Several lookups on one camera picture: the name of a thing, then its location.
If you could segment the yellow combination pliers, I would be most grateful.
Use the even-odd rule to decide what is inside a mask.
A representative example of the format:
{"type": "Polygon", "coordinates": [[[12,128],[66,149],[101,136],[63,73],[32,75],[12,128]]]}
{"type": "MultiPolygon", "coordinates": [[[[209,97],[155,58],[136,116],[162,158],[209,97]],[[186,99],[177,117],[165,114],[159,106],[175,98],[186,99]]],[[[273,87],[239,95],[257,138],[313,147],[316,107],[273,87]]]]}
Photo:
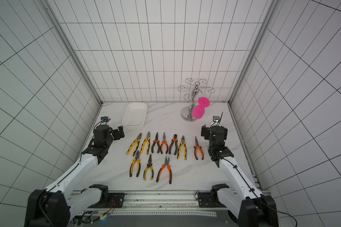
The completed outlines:
{"type": "Polygon", "coordinates": [[[134,152],[133,152],[133,155],[135,155],[135,153],[137,152],[138,150],[138,147],[139,147],[139,143],[140,143],[140,139],[142,137],[142,133],[139,133],[138,136],[136,137],[136,139],[134,140],[134,142],[131,144],[131,146],[129,147],[128,151],[127,151],[127,155],[129,155],[129,153],[134,149],[134,152]]]}
{"type": "Polygon", "coordinates": [[[177,159],[180,159],[182,149],[184,150],[184,160],[187,160],[187,147],[186,147],[184,135],[181,138],[181,144],[180,144],[179,149],[178,149],[177,159]]]}
{"type": "Polygon", "coordinates": [[[150,132],[147,133],[146,138],[142,144],[142,148],[141,148],[141,154],[143,153],[143,151],[146,151],[146,154],[148,154],[149,152],[149,147],[150,147],[150,132]]]}

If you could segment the dark orange long nose pliers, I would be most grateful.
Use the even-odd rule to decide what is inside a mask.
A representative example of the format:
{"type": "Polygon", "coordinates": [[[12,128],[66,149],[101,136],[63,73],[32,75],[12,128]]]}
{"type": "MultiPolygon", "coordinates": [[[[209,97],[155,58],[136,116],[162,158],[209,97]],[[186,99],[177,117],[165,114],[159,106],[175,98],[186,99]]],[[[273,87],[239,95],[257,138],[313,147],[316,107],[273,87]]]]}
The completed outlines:
{"type": "Polygon", "coordinates": [[[157,153],[160,152],[160,144],[159,144],[159,142],[160,142],[160,141],[158,140],[158,133],[156,133],[155,140],[153,141],[153,144],[152,144],[152,147],[151,147],[151,152],[152,152],[152,153],[154,153],[154,147],[155,147],[155,145],[158,146],[158,148],[157,148],[157,153]]]}

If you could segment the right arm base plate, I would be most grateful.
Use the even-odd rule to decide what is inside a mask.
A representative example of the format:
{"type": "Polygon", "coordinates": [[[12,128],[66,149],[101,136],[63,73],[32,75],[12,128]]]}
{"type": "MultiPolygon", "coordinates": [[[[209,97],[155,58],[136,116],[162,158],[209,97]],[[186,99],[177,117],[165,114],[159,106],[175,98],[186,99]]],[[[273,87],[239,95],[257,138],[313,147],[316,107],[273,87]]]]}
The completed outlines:
{"type": "Polygon", "coordinates": [[[200,208],[226,208],[219,200],[221,193],[229,193],[231,195],[237,195],[234,191],[211,191],[211,192],[195,192],[194,197],[199,203],[200,208]]]}

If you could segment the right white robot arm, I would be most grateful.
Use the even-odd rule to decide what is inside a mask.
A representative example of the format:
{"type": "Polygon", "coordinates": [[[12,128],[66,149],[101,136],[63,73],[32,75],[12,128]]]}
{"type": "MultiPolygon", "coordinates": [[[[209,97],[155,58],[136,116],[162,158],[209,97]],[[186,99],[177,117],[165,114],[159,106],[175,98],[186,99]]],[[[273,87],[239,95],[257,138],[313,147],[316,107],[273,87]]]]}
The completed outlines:
{"type": "Polygon", "coordinates": [[[211,160],[231,182],[231,185],[223,183],[212,186],[211,201],[217,206],[225,206],[229,218],[239,227],[278,227],[274,199],[264,195],[241,170],[233,153],[225,145],[227,129],[204,125],[201,136],[209,141],[207,150],[211,160]]]}

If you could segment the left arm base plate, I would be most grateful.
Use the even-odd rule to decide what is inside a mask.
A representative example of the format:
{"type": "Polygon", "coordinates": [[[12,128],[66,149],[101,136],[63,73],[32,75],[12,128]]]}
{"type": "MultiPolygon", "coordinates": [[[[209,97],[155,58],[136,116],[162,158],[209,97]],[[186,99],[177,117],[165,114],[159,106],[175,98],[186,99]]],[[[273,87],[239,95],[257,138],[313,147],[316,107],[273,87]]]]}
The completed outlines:
{"type": "Polygon", "coordinates": [[[122,208],[125,193],[108,193],[100,197],[100,201],[88,209],[122,208]]]}

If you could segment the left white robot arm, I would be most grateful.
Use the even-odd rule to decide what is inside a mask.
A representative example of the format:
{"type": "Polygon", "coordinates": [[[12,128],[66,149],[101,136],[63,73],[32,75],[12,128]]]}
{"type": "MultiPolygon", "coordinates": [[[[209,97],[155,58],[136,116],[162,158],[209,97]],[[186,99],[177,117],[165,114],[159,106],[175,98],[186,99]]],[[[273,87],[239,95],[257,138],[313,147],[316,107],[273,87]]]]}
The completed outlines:
{"type": "Polygon", "coordinates": [[[82,179],[108,154],[113,141],[125,137],[124,129],[112,129],[102,122],[94,129],[94,137],[80,158],[57,180],[28,198],[25,227],[66,227],[80,212],[91,206],[106,207],[110,202],[106,185],[93,184],[72,196],[82,179]]]}

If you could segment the small yellow long nose pliers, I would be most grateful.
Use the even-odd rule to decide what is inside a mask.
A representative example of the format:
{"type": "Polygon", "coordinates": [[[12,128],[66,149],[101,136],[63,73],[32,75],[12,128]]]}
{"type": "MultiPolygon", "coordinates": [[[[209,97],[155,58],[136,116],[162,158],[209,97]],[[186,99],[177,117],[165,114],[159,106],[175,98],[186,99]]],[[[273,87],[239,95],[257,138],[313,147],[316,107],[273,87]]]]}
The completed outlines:
{"type": "Polygon", "coordinates": [[[145,171],[144,171],[144,181],[146,180],[146,174],[147,174],[148,170],[150,170],[150,172],[151,172],[151,179],[150,180],[153,180],[154,171],[153,171],[152,155],[151,154],[149,155],[148,163],[147,163],[145,171]]]}

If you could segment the yellow orange small pliers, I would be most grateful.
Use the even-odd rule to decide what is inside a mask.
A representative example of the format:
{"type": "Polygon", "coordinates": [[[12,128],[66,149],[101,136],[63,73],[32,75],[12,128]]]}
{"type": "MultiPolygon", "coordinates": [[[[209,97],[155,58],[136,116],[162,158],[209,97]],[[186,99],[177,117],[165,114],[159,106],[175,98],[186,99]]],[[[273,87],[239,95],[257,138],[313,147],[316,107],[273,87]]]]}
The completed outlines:
{"type": "Polygon", "coordinates": [[[137,172],[136,172],[136,177],[139,177],[140,174],[140,169],[141,169],[141,164],[140,164],[141,160],[140,160],[140,151],[137,151],[135,153],[135,158],[132,161],[132,165],[130,167],[130,171],[129,171],[129,176],[132,177],[133,175],[133,170],[134,167],[137,165],[137,172]]]}

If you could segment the white plastic storage box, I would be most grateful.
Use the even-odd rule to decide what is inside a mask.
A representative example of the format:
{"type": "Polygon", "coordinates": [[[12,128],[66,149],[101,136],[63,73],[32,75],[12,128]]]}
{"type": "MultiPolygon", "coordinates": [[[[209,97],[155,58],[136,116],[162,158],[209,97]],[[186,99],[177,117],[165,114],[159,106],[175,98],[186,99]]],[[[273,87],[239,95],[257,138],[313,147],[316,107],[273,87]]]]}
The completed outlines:
{"type": "Polygon", "coordinates": [[[133,102],[128,104],[122,125],[128,130],[141,130],[145,124],[145,117],[147,113],[147,104],[133,102]]]}

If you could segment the orange diagonal cutting pliers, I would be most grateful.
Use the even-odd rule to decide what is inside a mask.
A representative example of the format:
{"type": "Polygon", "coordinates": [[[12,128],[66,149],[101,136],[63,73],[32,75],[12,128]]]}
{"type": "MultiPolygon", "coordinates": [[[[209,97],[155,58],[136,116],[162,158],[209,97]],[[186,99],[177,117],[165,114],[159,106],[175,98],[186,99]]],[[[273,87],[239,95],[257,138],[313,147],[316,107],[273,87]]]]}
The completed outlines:
{"type": "Polygon", "coordinates": [[[169,146],[169,154],[171,154],[171,150],[172,150],[172,147],[174,147],[174,155],[177,155],[178,153],[178,135],[177,134],[174,134],[172,140],[171,140],[171,144],[169,146]]]}

